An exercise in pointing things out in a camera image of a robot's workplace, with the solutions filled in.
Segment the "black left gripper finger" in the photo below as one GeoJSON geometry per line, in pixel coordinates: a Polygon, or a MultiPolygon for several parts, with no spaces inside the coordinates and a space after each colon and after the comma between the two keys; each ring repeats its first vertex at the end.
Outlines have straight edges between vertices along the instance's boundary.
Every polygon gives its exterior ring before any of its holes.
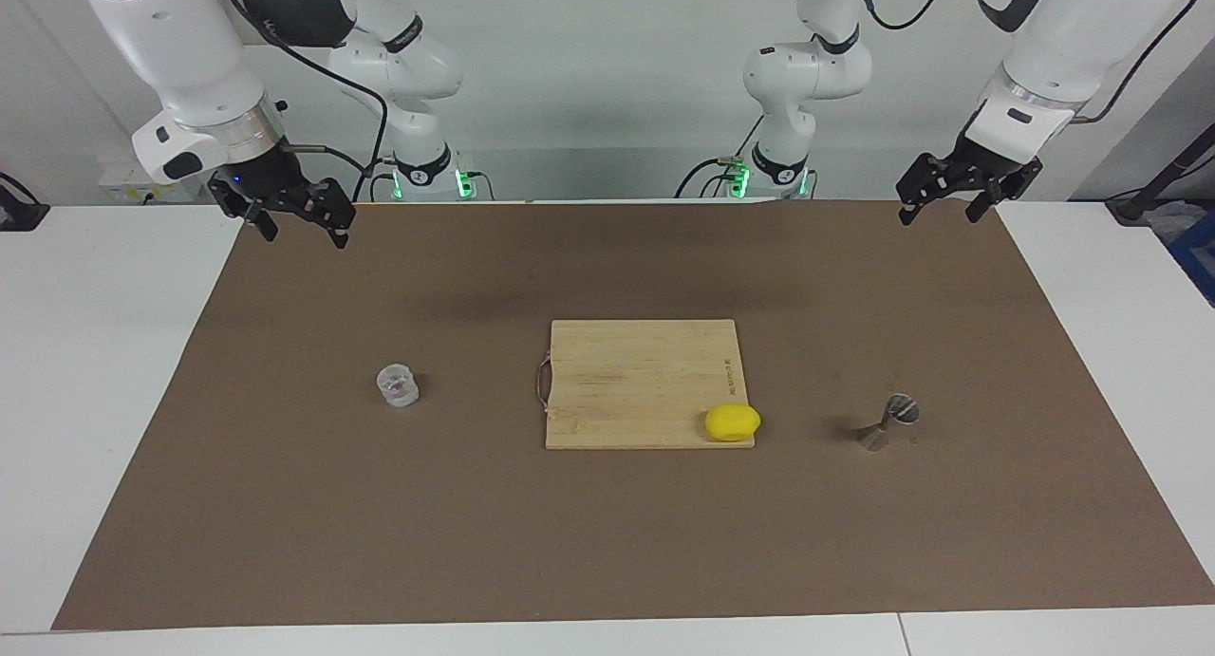
{"type": "Polygon", "coordinates": [[[1038,173],[1041,173],[1042,168],[1042,162],[1030,162],[1021,166],[1019,170],[1008,173],[1002,179],[987,180],[984,188],[972,198],[966,209],[966,217],[970,220],[970,224],[981,222],[981,219],[988,210],[991,207],[999,205],[1000,202],[1019,200],[1021,196],[1029,188],[1029,185],[1036,180],[1038,173]]]}
{"type": "Polygon", "coordinates": [[[937,158],[929,153],[917,155],[895,183],[900,200],[898,217],[902,225],[915,222],[928,203],[942,200],[956,190],[961,166],[953,158],[937,158]]]}

